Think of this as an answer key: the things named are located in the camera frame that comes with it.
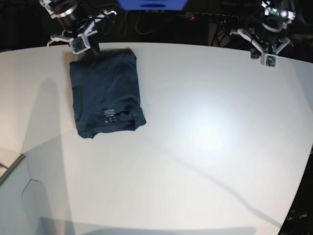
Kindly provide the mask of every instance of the folded t-shirt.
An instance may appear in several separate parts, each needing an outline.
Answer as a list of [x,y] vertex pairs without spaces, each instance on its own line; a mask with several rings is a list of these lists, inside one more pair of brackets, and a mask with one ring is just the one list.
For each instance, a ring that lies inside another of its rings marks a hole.
[[134,131],[146,123],[132,50],[107,51],[71,62],[69,67],[76,128],[81,137]]

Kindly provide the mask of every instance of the clothing label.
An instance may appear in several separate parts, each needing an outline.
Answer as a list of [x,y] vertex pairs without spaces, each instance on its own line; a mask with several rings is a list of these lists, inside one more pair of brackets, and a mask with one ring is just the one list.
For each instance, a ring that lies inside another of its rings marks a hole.
[[106,109],[103,111],[103,117],[105,123],[116,122],[115,109]]

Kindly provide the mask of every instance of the dark navy t-shirt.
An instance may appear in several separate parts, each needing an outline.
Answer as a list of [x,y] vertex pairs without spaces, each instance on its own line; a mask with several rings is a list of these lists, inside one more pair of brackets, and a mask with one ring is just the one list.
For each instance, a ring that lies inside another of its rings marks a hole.
[[136,56],[130,49],[70,63],[78,134],[136,130],[146,123],[140,107]]

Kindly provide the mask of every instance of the dark background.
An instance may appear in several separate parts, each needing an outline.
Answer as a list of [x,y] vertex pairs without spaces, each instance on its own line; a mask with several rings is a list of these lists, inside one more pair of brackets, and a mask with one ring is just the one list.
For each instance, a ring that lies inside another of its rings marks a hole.
[[[224,5],[223,1],[225,0],[190,0],[181,12],[126,12],[116,5],[115,0],[88,0],[92,6],[115,9],[118,12],[111,23],[106,21],[98,24],[99,34],[95,40],[99,42],[179,43],[250,50],[247,41],[239,37],[229,37],[226,32],[231,28],[242,27],[243,21],[258,7],[258,1],[226,0],[234,3],[232,6]],[[81,3],[90,14],[96,14],[84,1]],[[304,11],[308,11],[308,16],[313,18],[310,13],[313,9],[312,3],[304,3],[304,6]],[[196,13],[195,20],[186,18],[186,12]],[[219,14],[228,15],[227,24],[218,23],[221,17]],[[293,27],[302,30],[302,26],[297,25],[297,22]],[[218,29],[219,40],[213,41]],[[304,31],[312,34],[310,29],[306,28]],[[0,0],[0,51],[45,47],[50,35],[61,32],[62,27],[58,21],[51,19],[37,0]],[[286,47],[280,55],[312,63],[312,39],[300,38],[293,42],[294,46]],[[313,234],[312,200],[313,158],[310,157],[297,195],[279,234]]]

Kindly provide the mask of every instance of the tabletop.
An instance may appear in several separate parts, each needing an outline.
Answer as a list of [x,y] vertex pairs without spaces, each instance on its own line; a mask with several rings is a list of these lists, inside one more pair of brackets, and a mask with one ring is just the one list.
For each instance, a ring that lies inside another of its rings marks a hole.
[[55,234],[278,234],[313,143],[313,65],[130,47],[147,124],[77,134],[67,46],[0,54],[0,153],[26,156]]

